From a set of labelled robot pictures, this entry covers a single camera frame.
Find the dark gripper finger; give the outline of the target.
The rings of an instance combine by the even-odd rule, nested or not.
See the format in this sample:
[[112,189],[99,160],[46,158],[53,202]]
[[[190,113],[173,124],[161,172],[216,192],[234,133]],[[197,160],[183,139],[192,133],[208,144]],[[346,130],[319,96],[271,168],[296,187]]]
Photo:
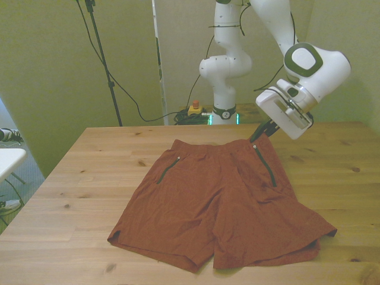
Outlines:
[[268,124],[269,121],[261,123],[254,131],[254,133],[251,135],[250,140],[256,140],[257,138],[259,138],[262,135],[262,133],[266,131]]
[[280,127],[274,122],[274,121],[268,121],[266,124],[265,124],[265,134],[270,137],[272,136],[274,133],[276,133],[278,130],[280,129]]

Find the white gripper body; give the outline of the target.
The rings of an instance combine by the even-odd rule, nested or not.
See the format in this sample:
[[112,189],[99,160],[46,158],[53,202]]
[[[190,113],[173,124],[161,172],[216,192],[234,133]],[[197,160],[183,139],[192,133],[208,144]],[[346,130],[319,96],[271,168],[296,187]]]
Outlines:
[[256,104],[293,140],[313,124],[313,119],[277,87],[266,88],[256,98]]

